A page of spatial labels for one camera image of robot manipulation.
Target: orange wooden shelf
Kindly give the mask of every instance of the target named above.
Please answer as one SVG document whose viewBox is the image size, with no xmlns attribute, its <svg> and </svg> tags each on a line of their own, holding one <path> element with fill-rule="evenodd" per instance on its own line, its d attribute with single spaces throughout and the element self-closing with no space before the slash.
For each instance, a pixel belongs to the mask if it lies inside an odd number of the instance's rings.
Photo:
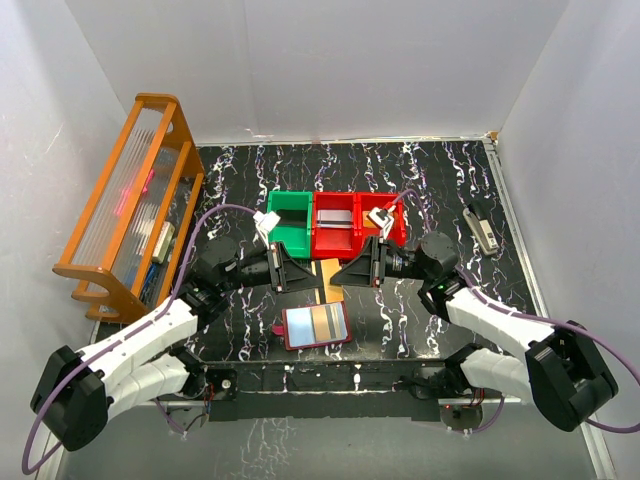
<svg viewBox="0 0 640 480">
<path fill-rule="evenodd" d="M 204 181 L 202 162 L 178 99 L 140 93 L 71 238 L 53 271 L 80 280 L 72 298 L 91 304 L 87 317 L 131 323 L 169 295 Z M 162 225 L 184 213 L 170 260 L 152 300 L 147 274 Z"/>
</svg>

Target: green bin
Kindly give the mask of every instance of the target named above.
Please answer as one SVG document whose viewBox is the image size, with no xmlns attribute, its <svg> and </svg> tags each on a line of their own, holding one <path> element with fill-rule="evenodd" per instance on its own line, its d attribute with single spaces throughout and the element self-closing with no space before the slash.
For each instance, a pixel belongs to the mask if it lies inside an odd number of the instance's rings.
<svg viewBox="0 0 640 480">
<path fill-rule="evenodd" d="M 293 258 L 311 258 L 311 192 L 269 192 L 267 210 L 280 215 L 269 234 L 270 242 L 283 242 Z"/>
</svg>

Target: white wall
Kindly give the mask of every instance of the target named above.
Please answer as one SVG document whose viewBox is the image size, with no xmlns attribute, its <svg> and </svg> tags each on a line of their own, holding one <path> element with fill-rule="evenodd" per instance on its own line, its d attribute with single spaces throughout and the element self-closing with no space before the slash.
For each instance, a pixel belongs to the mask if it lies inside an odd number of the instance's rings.
<svg viewBox="0 0 640 480">
<path fill-rule="evenodd" d="M 123 105 L 197 142 L 499 129 L 567 0 L 67 0 Z"/>
<path fill-rule="evenodd" d="M 601 334 L 640 365 L 640 4 L 572 1 L 499 136 L 500 155 L 550 312 Z M 601 420 L 640 421 L 638 386 Z M 640 434 L 607 435 L 621 479 Z"/>
<path fill-rule="evenodd" d="M 0 477 L 14 479 L 49 354 L 89 339 L 86 309 L 51 267 L 125 114 L 63 0 L 0 11 Z"/>
</svg>

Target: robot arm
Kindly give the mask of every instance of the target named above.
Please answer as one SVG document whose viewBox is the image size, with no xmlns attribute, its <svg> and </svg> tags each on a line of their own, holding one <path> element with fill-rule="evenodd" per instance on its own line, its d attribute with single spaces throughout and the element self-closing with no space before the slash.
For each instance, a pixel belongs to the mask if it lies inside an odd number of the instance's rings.
<svg viewBox="0 0 640 480">
<path fill-rule="evenodd" d="M 461 394 L 470 387 L 490 388 L 533 401 L 553 425 L 572 431 L 617 394 L 616 381 L 592 340 L 514 317 L 515 309 L 470 285 L 457 263 L 453 243 L 439 232 L 428 233 L 414 252 L 369 237 L 331 283 L 379 287 L 385 277 L 422 280 L 418 296 L 429 313 L 479 333 L 512 355 L 464 347 L 445 361 L 445 370 L 422 382 L 434 396 L 442 396 L 443 389 Z"/>
<path fill-rule="evenodd" d="M 43 418 L 67 450 L 84 447 L 111 419 L 140 403 L 171 393 L 197 395 L 204 381 L 200 362 L 184 347 L 170 347 L 224 312 L 227 292 L 257 285 L 287 293 L 317 288 L 320 283 L 291 259 L 281 243 L 240 259 L 231 239 L 212 241 L 164 315 L 158 316 L 171 299 L 99 343 L 78 352 L 68 346 L 54 352 L 32 398 L 32 410 L 38 413 L 69 372 L 110 345 L 115 347 L 76 375 Z"/>
</svg>

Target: white clip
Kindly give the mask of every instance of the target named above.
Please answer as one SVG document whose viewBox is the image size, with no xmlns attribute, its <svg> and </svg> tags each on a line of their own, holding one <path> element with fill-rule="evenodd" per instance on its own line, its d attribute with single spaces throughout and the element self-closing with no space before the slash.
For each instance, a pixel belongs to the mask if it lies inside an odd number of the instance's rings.
<svg viewBox="0 0 640 480">
<path fill-rule="evenodd" d="M 258 232 L 258 236 L 265 246 L 269 247 L 269 233 L 276 227 L 280 221 L 280 217 L 276 212 L 268 212 L 266 214 L 256 212 L 253 216 L 253 220 L 256 222 L 256 231 Z"/>
<path fill-rule="evenodd" d="M 389 233 L 391 233 L 391 229 L 393 228 L 393 211 L 396 206 L 391 206 L 388 210 L 384 208 L 373 207 L 369 212 L 369 220 L 371 220 L 382 233 L 382 238 L 387 239 Z"/>
</svg>

